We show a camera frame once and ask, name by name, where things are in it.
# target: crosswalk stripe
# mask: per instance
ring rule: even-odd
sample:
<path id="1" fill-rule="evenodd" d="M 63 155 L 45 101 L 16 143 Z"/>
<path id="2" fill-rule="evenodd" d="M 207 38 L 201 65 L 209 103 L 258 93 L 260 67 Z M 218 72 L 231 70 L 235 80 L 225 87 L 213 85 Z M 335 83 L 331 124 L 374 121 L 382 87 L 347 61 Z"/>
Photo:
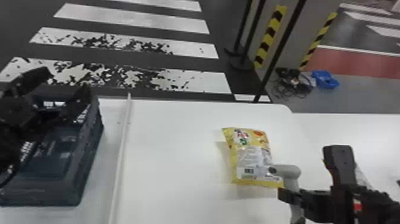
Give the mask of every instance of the crosswalk stripe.
<path id="1" fill-rule="evenodd" d="M 204 20 L 66 3 L 56 18 L 210 34 Z"/>
<path id="2" fill-rule="evenodd" d="M 10 82 L 21 73 L 42 66 L 49 68 L 54 75 L 54 78 L 48 80 L 49 85 L 81 85 L 87 83 L 95 87 L 231 94 L 224 73 L 21 57 L 13 58 L 0 72 L 0 82 Z"/>
<path id="3" fill-rule="evenodd" d="M 199 58 L 218 58 L 217 50 L 211 43 L 84 32 L 50 27 L 42 27 L 32 37 L 30 43 L 73 46 L 78 48 L 154 52 Z"/>
<path id="4" fill-rule="evenodd" d="M 107 0 L 134 3 L 141 5 L 151 5 L 164 8 L 174 8 L 176 10 L 187 10 L 201 12 L 200 4 L 196 1 L 187 0 Z"/>
<path id="5" fill-rule="evenodd" d="M 349 4 L 349 3 L 341 3 L 339 6 L 341 8 L 347 8 L 349 10 L 360 10 L 360 11 L 365 11 L 365 12 L 370 12 L 370 13 L 392 15 L 392 13 L 389 13 L 388 11 L 383 10 L 381 8 L 372 8 L 372 7 L 366 7 L 363 5 L 354 5 L 354 4 Z"/>
<path id="6" fill-rule="evenodd" d="M 395 18 L 386 18 L 386 17 L 375 16 L 375 15 L 367 15 L 367 14 L 353 13 L 353 12 L 347 12 L 347 11 L 345 13 L 356 20 L 363 20 L 363 21 L 370 21 L 370 22 L 375 22 L 375 23 L 384 23 L 384 24 L 389 24 L 389 25 L 400 26 L 400 20 L 395 19 Z"/>
<path id="7" fill-rule="evenodd" d="M 383 56 L 390 56 L 390 57 L 400 57 L 400 54 L 396 54 L 396 53 L 382 52 L 382 51 L 369 51 L 369 50 L 355 49 L 355 48 L 342 48 L 340 46 L 318 45 L 318 48 L 332 49 L 332 50 L 337 50 L 337 51 L 350 51 L 350 52 L 365 53 L 365 54 L 376 54 L 376 55 L 383 55 Z"/>
<path id="8" fill-rule="evenodd" d="M 367 25 L 367 27 L 374 30 L 375 32 L 379 33 L 382 36 L 390 36 L 392 38 L 400 38 L 400 30 L 398 30 L 398 29 L 391 29 L 391 28 L 385 28 L 385 27 L 379 27 L 379 26 L 369 26 L 369 25 Z"/>
<path id="9" fill-rule="evenodd" d="M 247 94 L 235 94 L 236 101 L 247 101 L 252 102 L 255 98 L 255 95 L 247 95 Z M 260 97 L 259 102 L 271 102 L 271 99 L 267 95 L 263 95 Z"/>

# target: black and yellow striped post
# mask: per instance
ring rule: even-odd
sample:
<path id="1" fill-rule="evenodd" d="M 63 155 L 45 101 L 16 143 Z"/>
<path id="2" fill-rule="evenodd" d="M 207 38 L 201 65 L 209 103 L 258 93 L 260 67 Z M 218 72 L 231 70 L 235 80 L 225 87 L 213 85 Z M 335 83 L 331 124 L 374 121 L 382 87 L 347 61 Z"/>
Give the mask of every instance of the black and yellow striped post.
<path id="1" fill-rule="evenodd" d="M 267 31 L 265 31 L 264 37 L 262 39 L 260 48 L 257 51 L 257 55 L 254 60 L 254 67 L 260 69 L 263 66 L 264 60 L 267 58 L 268 50 L 271 48 L 276 33 L 279 31 L 280 23 L 286 14 L 288 8 L 282 5 L 276 5 L 274 13 L 272 13 L 272 18 L 268 25 Z"/>
<path id="2" fill-rule="evenodd" d="M 338 15 L 337 13 L 329 14 L 329 16 L 326 19 L 326 22 L 324 24 L 324 27 L 320 30 L 317 38 L 315 39 L 315 41 L 311 44 L 310 48 L 308 49 L 306 56 L 301 61 L 301 64 L 299 67 L 300 71 L 303 71 L 304 67 L 307 65 L 307 63 L 313 56 L 315 49 L 317 49 L 318 45 L 320 44 L 320 41 L 322 40 L 322 38 L 324 38 L 325 33 L 328 32 L 330 25 L 332 24 L 333 20 L 336 18 L 337 15 Z"/>

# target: gray floor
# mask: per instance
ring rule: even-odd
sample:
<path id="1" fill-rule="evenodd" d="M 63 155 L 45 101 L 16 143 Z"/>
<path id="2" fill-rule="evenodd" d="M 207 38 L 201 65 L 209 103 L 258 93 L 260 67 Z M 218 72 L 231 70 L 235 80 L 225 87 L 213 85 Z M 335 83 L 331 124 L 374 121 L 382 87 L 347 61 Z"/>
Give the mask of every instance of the gray floor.
<path id="1" fill-rule="evenodd" d="M 400 113 L 400 80 L 334 75 L 340 86 L 333 90 L 314 88 L 305 98 L 287 101 L 271 94 L 274 103 L 287 105 L 296 113 Z"/>

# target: worn paint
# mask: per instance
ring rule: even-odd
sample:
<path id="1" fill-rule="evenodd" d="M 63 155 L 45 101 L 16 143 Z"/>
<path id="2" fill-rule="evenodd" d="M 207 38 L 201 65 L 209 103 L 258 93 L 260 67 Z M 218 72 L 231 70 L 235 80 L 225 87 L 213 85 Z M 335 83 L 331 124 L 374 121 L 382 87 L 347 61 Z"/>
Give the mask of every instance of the worn paint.
<path id="1" fill-rule="evenodd" d="M 30 43 L 73 46 L 79 48 L 151 52 L 199 58 L 218 58 L 217 50 L 211 43 L 84 32 L 52 27 L 42 27 L 37 34 L 32 37 Z"/>
<path id="2" fill-rule="evenodd" d="M 158 91 L 210 92 L 230 94 L 224 73 L 135 66 L 77 63 L 15 57 L 0 73 L 0 82 L 9 82 L 19 74 L 46 66 L 54 75 L 49 85 L 145 88 Z"/>

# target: yellow snack bag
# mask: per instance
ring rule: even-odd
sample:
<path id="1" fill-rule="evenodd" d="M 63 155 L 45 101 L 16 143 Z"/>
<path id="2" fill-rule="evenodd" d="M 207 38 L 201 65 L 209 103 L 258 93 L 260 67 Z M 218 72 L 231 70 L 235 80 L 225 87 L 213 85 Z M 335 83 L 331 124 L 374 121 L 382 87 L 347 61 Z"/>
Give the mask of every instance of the yellow snack bag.
<path id="1" fill-rule="evenodd" d="M 232 183 L 283 187 L 283 179 L 268 171 L 273 162 L 267 135 L 263 131 L 236 127 L 222 128 L 222 131 L 230 148 Z"/>

